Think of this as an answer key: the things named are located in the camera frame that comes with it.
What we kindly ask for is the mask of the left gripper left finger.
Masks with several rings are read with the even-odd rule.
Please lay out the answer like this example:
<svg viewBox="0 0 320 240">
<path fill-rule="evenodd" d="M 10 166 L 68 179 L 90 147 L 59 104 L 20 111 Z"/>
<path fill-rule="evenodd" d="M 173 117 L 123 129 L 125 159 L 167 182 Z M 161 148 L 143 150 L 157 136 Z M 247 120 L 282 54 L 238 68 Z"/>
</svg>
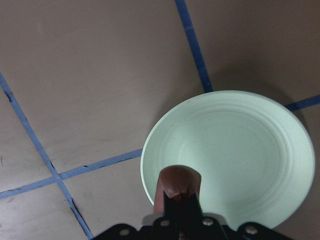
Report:
<svg viewBox="0 0 320 240">
<path fill-rule="evenodd" d="M 163 192 L 162 228 L 165 230 L 164 235 L 168 240 L 178 240 L 180 238 L 177 210 L 176 202 Z"/>
</svg>

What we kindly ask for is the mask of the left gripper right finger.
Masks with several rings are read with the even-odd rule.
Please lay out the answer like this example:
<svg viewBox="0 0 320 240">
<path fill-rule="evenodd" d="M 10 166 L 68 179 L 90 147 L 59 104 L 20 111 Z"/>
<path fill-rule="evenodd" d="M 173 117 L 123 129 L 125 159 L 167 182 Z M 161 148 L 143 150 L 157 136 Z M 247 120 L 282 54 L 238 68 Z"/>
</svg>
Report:
<svg viewBox="0 0 320 240">
<path fill-rule="evenodd" d="M 178 215 L 179 240 L 195 240 L 200 229 L 202 210 L 199 196 L 194 193 L 188 199 L 183 200 Z"/>
</svg>

